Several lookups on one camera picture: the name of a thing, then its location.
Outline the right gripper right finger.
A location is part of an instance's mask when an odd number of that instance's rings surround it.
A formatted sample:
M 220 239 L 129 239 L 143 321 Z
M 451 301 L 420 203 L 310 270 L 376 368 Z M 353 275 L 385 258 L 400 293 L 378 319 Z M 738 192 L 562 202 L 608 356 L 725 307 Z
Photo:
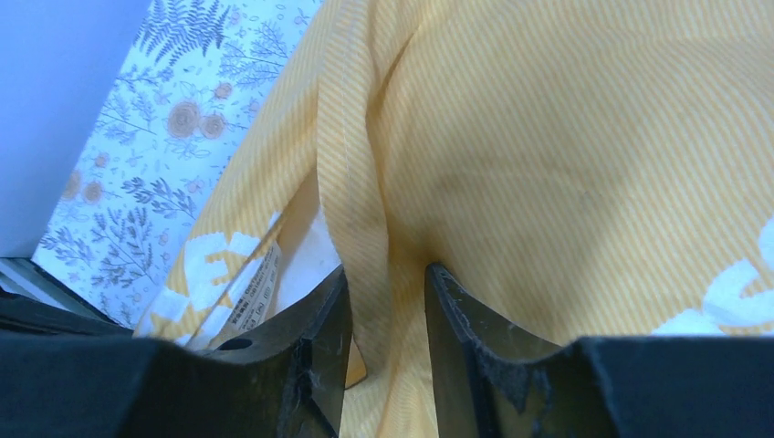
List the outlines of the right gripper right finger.
M 443 437 L 770 437 L 773 341 L 581 337 L 560 346 L 426 268 Z

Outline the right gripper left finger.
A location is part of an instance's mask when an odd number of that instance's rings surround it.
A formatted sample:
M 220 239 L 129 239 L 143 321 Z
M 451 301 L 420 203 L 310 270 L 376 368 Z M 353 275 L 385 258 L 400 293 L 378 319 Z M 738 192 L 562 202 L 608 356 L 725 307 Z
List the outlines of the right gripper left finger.
M 4 437 L 334 437 L 352 317 L 331 272 L 268 322 L 193 352 L 3 292 Z

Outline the orange pillowcase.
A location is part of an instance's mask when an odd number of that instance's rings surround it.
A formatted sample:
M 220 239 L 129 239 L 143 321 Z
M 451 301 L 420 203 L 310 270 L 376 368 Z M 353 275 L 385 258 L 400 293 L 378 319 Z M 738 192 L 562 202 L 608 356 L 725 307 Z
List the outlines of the orange pillowcase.
M 369 369 L 346 437 L 435 437 L 424 269 L 558 343 L 773 330 L 770 1 L 327 1 L 136 332 L 208 349 L 322 213 Z

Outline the white pillow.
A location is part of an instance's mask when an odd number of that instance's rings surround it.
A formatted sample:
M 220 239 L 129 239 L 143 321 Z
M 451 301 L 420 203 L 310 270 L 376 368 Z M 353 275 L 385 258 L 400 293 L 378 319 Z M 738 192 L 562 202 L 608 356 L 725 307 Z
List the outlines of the white pillow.
M 267 318 L 307 296 L 340 265 L 322 212 L 315 170 L 304 179 L 283 211 L 277 243 L 282 257 Z

